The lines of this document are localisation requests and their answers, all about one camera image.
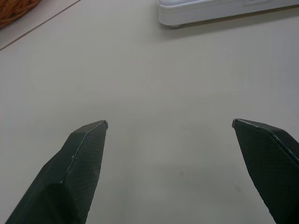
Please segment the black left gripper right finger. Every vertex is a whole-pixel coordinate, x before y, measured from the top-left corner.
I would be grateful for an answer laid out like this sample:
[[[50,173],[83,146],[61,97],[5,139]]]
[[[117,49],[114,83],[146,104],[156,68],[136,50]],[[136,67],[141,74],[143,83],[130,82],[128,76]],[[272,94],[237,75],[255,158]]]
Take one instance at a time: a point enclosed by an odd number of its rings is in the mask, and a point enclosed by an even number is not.
[[[285,130],[234,119],[248,173],[277,224],[299,222],[299,143]]]

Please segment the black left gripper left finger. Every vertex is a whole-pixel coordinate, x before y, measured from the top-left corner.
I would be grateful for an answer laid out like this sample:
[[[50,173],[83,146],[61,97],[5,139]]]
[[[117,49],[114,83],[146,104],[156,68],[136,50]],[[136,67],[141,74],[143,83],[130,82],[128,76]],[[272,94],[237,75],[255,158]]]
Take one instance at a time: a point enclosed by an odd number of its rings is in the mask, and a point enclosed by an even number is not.
[[[72,132],[42,167],[6,223],[84,224],[100,177],[108,122]]]

